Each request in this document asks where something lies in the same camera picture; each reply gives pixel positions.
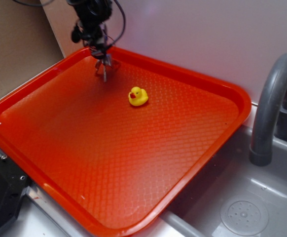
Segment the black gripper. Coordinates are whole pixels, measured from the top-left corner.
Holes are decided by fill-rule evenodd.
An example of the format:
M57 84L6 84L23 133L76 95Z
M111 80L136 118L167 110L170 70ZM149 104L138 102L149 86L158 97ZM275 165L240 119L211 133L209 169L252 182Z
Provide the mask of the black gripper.
M94 58L104 59L108 49L102 25L112 14L112 1L69 0L68 5L74 8L78 16L71 34L72 42L82 41Z

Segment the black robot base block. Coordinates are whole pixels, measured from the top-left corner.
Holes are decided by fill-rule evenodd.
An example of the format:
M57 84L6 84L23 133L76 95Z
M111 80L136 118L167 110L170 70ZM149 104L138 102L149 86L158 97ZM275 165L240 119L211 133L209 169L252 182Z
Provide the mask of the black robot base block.
M28 175L11 158L0 157L0 234L18 219L29 184Z

